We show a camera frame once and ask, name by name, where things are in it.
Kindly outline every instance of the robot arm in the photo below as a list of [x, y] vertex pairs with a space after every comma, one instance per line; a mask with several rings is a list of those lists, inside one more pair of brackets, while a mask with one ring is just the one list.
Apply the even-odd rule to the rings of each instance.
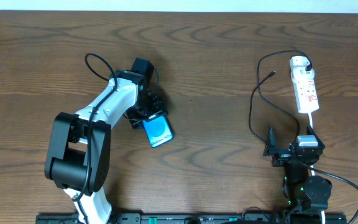
[[[115, 86], [113, 78], [88, 106], [75, 114], [60, 113], [55, 118], [45, 163], [45, 176], [71, 198], [80, 194], [86, 181], [89, 152], [72, 149], [69, 142], [91, 144], [89, 184], [79, 202], [75, 202], [80, 214], [79, 220], [83, 223], [107, 223], [112, 212], [103, 184], [109, 169], [111, 130], [122, 114], [128, 114], [134, 129], [145, 128], [148, 133], [148, 126], [154, 128], [154, 125], [161, 125], [162, 120], [165, 122], [162, 123], [164, 128], [170, 133], [165, 118], [167, 111], [161, 99], [148, 91], [153, 71], [154, 66], [148, 60], [137, 58], [131, 71], [116, 72], [117, 89], [112, 94], [110, 92]], [[103, 99], [93, 116], [92, 137], [91, 142], [88, 142], [90, 115]]]

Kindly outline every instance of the wood grain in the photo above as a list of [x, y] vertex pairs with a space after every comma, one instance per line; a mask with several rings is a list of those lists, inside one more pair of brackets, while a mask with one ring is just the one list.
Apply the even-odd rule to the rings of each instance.
[[[104, 89], [86, 68], [96, 52], [114, 68], [145, 57], [161, 73], [174, 140], [150, 148], [143, 131], [120, 120], [112, 132], [108, 199], [143, 212], [241, 212], [286, 206], [283, 171], [262, 157], [247, 127], [259, 58], [300, 49], [313, 60], [326, 143], [316, 167], [358, 185], [358, 15], [0, 11], [0, 223], [33, 223], [40, 213], [71, 213], [71, 200], [44, 176], [54, 117], [74, 113]], [[296, 114], [288, 55], [263, 62], [277, 71], [262, 87]], [[92, 61], [107, 74], [102, 63]], [[282, 146], [295, 124], [255, 99], [252, 124], [272, 124]], [[301, 127], [307, 116], [297, 115]], [[352, 187], [333, 181], [330, 212], [348, 219]]]

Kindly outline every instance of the power strip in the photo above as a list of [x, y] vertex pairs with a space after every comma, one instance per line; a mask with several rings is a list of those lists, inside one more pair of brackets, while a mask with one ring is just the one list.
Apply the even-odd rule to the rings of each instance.
[[309, 64], [309, 60], [304, 56], [294, 56], [290, 60], [291, 79], [299, 113], [311, 113], [319, 108], [313, 80], [314, 70], [306, 71]]

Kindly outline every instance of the tabletop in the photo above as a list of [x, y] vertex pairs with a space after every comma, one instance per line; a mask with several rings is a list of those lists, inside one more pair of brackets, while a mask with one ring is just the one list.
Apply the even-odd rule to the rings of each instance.
[[[0, 11], [0, 223], [33, 223], [38, 214], [76, 212], [70, 198], [44, 176], [53, 120], [75, 113], [105, 88], [84, 56], [94, 52], [114, 69], [136, 57], [160, 73], [175, 138], [151, 148], [143, 130], [120, 119], [111, 135], [104, 189], [108, 200], [144, 213], [279, 210], [283, 169], [262, 156], [264, 143], [248, 128], [258, 60], [279, 50], [302, 50], [313, 61], [320, 109], [314, 130], [326, 149], [316, 168], [358, 185], [358, 15], [172, 12]], [[298, 114], [289, 59], [261, 65], [275, 70], [262, 91]], [[99, 73], [107, 68], [91, 60]], [[252, 125], [272, 125], [288, 147], [296, 125], [255, 96]], [[332, 180], [329, 212], [348, 220], [358, 192]]]

